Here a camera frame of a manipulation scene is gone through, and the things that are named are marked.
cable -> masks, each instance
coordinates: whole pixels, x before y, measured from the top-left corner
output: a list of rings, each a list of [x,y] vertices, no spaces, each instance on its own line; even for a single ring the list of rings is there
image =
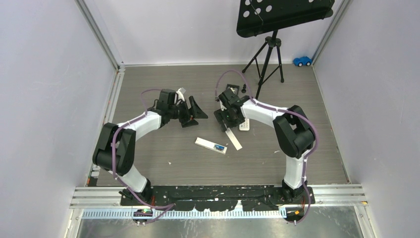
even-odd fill
[[[309,209],[311,208],[311,196],[310,196],[310,193],[309,193],[309,190],[308,190],[308,188],[307,188],[307,186],[306,186],[306,184],[305,184],[305,180],[306,180],[306,168],[307,168],[307,163],[308,163],[308,156],[309,155],[311,155],[313,152],[315,152],[315,150],[318,148],[318,140],[319,140],[319,134],[318,134],[318,131],[316,130],[316,128],[315,128],[315,126],[314,126],[314,124],[312,124],[312,122],[310,122],[306,117],[304,117],[304,116],[302,116],[302,115],[300,115],[299,113],[296,113],[296,112],[292,112],[292,111],[288,111],[288,110],[283,110],[283,109],[276,109],[276,108],[272,108],[272,107],[269,107],[269,106],[266,106],[266,105],[263,105],[263,104],[260,104],[260,103],[257,103],[255,100],[254,100],[254,97],[253,97],[253,95],[252,95],[252,92],[251,92],[251,88],[249,87],[249,85],[248,85],[248,82],[247,82],[247,80],[246,80],[246,78],[245,78],[245,76],[241,73],[241,72],[239,72],[239,71],[237,71],[237,70],[235,70],[235,69],[231,69],[231,70],[228,70],[228,71],[226,71],[225,73],[223,73],[221,76],[220,76],[220,78],[219,78],[219,80],[217,81],[217,83],[216,83],[216,89],[215,89],[215,95],[216,95],[216,98],[217,98],[217,87],[219,86],[219,82],[220,82],[220,80],[222,79],[222,77],[226,74],[226,73],[228,73],[228,72],[235,72],[235,73],[237,73],[237,74],[239,74],[241,77],[242,77],[242,80],[244,81],[244,83],[245,83],[245,85],[247,85],[247,88],[248,88],[248,92],[249,92],[249,96],[250,96],[250,100],[251,100],[251,102],[252,103],[254,103],[256,106],[259,106],[259,107],[261,107],[261,108],[264,108],[264,109],[268,109],[268,110],[271,110],[271,111],[276,111],[276,112],[279,112],[279,113],[287,113],[287,114],[291,114],[291,115],[293,115],[293,116],[295,116],[295,117],[298,117],[298,118],[300,118],[300,119],[302,119],[304,122],[306,122],[308,125],[309,125],[309,127],[311,128],[311,130],[312,130],[312,132],[314,133],[314,141],[316,142],[315,143],[315,146],[304,156],[304,158],[303,158],[303,169],[302,169],[302,186],[303,186],[303,188],[304,188],[304,190],[305,190],[305,193],[306,193],[306,196],[308,197],[308,208],[307,208],[307,210],[306,210],[306,213],[303,215],[303,217],[300,219],[300,220],[298,220],[298,221],[295,221],[295,224],[298,224],[298,223],[301,223],[304,219],[305,219],[305,217],[306,217],[306,215],[309,213]]]
[[[134,119],[132,119],[132,120],[130,120],[130,121],[128,121],[128,122],[126,122],[126,123],[124,123],[122,126],[120,126],[118,129],[117,129],[117,131],[115,132],[115,134],[114,134],[114,136],[112,137],[112,143],[111,143],[111,147],[112,147],[112,176],[113,176],[113,178],[115,179],[115,180],[117,180],[117,181],[119,181],[123,186],[125,186],[129,191],[130,191],[130,193],[141,203],[141,204],[143,204],[143,205],[145,205],[145,206],[149,206],[149,207],[151,207],[151,208],[154,208],[154,209],[166,209],[164,212],[162,212],[159,216],[157,216],[157,217],[155,217],[155,218],[153,218],[153,219],[151,219],[151,220],[149,220],[149,221],[147,221],[147,222],[145,222],[144,223],[144,225],[145,224],[150,224],[150,223],[152,223],[152,222],[154,222],[154,221],[156,221],[158,218],[160,218],[163,214],[165,214],[167,211],[169,211],[175,204],[174,203],[172,203],[172,204],[169,204],[169,205],[166,205],[166,206],[160,206],[160,207],[156,207],[156,206],[153,206],[153,205],[150,205],[150,204],[147,204],[145,201],[143,201],[142,199],[140,199],[139,198],[139,196],[137,196],[137,194],[127,185],[127,184],[125,184],[117,175],[116,175],[116,149],[115,149],[115,144],[116,144],[116,139],[117,139],[117,136],[118,136],[118,134],[120,133],[120,131],[122,130],[122,129],[124,129],[126,126],[128,126],[128,125],[130,125],[130,124],[132,124],[132,123],[135,123],[135,122],[137,122],[137,121],[140,121],[141,119],[143,119],[143,118],[145,118],[146,116],[147,116],[147,107],[146,107],[146,103],[145,103],[145,101],[144,101],[144,99],[143,99],[143,94],[144,93],[146,93],[146,92],[150,92],[150,91],[161,91],[161,89],[148,89],[148,90],[145,90],[145,91],[143,91],[142,93],[140,93],[140,100],[141,100],[141,102],[142,102],[142,104],[143,104],[143,106],[144,106],[144,108],[145,108],[145,112],[144,112],[144,114],[142,114],[141,116],[139,116],[139,117],[136,117],[136,118],[134,118]]]

tripod leg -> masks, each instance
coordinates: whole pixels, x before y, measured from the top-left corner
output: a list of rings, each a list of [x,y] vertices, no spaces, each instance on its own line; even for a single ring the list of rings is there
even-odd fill
[[[280,68],[280,82],[284,83],[283,67],[281,66],[280,47],[276,46],[276,48],[277,48],[277,56],[278,56],[278,66]]]
[[[268,66],[268,62],[270,61],[270,56],[271,56],[272,51],[273,51],[273,48],[269,47],[267,51],[267,56],[265,57],[264,66],[262,67],[262,70],[261,70],[261,77],[260,77],[260,81],[258,82],[258,90],[257,90],[257,95],[255,96],[255,99],[258,99],[258,96],[260,95],[261,86],[263,85],[265,72],[267,71],[267,66]]]
[[[252,62],[257,58],[257,56],[261,53],[261,51],[264,49],[264,47],[267,45],[267,41],[264,42],[264,44],[261,46],[261,48],[257,51],[257,53],[254,55],[254,57],[251,59],[251,61],[248,63],[248,65],[245,67],[245,69],[242,70],[242,73],[245,73],[247,71],[248,67],[252,64]]]

white wall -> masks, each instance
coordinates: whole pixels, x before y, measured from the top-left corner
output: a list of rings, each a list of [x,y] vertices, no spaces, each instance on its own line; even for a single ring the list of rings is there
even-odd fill
[[[0,237],[57,238],[114,69],[75,1],[0,3]]]
[[[246,62],[269,34],[236,34],[239,0],[90,0],[125,64]],[[342,0],[336,0],[334,11]],[[282,61],[312,57],[332,17],[279,31]],[[263,62],[266,50],[258,59]],[[277,62],[277,54],[271,58]]]
[[[420,1],[353,1],[315,64],[353,182],[380,237],[418,237]]]

robotic arm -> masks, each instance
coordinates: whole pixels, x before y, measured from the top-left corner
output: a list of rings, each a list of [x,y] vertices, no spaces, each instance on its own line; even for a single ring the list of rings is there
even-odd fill
[[[303,110],[296,105],[291,108],[271,106],[250,99],[249,96],[239,98],[230,89],[225,90],[218,98],[226,108],[214,112],[223,132],[243,123],[245,118],[260,121],[274,128],[280,148],[286,154],[286,175],[282,181],[283,197],[289,202],[295,200],[304,190],[302,181],[307,183],[306,177],[302,179],[304,156],[312,148],[315,136],[305,121],[278,110],[292,111],[306,117]]]
[[[162,89],[156,106],[147,109],[140,116],[120,124],[106,123],[102,127],[93,154],[93,163],[112,173],[112,138],[119,127],[128,123],[118,136],[116,147],[117,176],[138,195],[148,201],[152,195],[151,183],[133,165],[135,143],[147,133],[166,125],[171,119],[178,119],[182,127],[198,125],[195,119],[209,118],[197,105],[193,96],[189,97],[191,107],[184,99],[183,88],[178,91]]]

blue toy car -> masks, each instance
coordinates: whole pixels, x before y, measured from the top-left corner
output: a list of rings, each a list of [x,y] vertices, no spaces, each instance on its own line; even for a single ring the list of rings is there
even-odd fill
[[[296,66],[299,66],[299,67],[303,66],[304,64],[306,66],[310,66],[312,64],[312,59],[309,58],[308,56],[304,56],[304,57],[301,57],[301,58],[295,58],[293,60],[293,64],[296,65]]]

